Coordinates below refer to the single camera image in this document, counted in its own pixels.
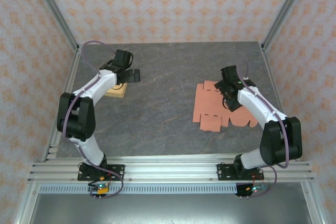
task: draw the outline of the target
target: wall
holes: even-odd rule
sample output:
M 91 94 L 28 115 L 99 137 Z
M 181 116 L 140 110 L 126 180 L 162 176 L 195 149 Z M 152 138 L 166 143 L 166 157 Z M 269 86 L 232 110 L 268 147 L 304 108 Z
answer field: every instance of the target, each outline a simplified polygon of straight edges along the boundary
M 285 0 L 56 0 L 78 43 L 263 41 Z
M 0 223 L 48 140 L 72 50 L 43 0 L 0 0 Z
M 336 220 L 336 0 L 298 0 L 267 56 L 284 111 L 302 122 L 304 159 Z

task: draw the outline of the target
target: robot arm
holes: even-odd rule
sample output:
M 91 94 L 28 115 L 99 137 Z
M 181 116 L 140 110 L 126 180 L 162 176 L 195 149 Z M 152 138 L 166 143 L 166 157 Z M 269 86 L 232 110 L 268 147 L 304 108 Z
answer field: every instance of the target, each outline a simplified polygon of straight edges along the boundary
M 63 93 L 60 97 L 57 129 L 63 131 L 66 114 L 70 109 L 66 137 L 75 144 L 83 157 L 83 162 L 88 166 L 90 162 L 102 168 L 107 164 L 106 157 L 98 147 L 93 134 L 96 128 L 94 106 L 116 84 L 140 81 L 139 69 L 127 70 L 131 66 L 131 58 L 133 61 L 133 54 L 130 52 L 117 50 L 115 58 L 104 64 L 98 74 L 84 87 L 74 93 Z M 73 107 L 69 108 L 76 98 Z
M 271 105 L 248 78 L 244 82 L 238 77 L 236 66 L 221 70 L 223 79 L 215 84 L 223 95 L 224 102 L 231 111 L 245 106 L 257 119 L 263 129 L 260 147 L 235 158 L 236 173 L 242 175 L 246 170 L 274 165 L 286 160 L 284 134 L 288 139 L 289 160 L 302 156 L 301 124 L 296 118 L 288 118 Z

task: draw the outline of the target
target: wooden block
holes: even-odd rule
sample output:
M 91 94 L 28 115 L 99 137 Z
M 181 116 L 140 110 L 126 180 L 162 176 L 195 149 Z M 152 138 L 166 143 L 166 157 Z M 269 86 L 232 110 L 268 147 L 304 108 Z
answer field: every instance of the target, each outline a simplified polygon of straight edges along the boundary
M 104 95 L 106 95 L 107 97 L 123 98 L 126 92 L 126 88 L 127 83 L 115 85 L 112 89 L 109 89 Z

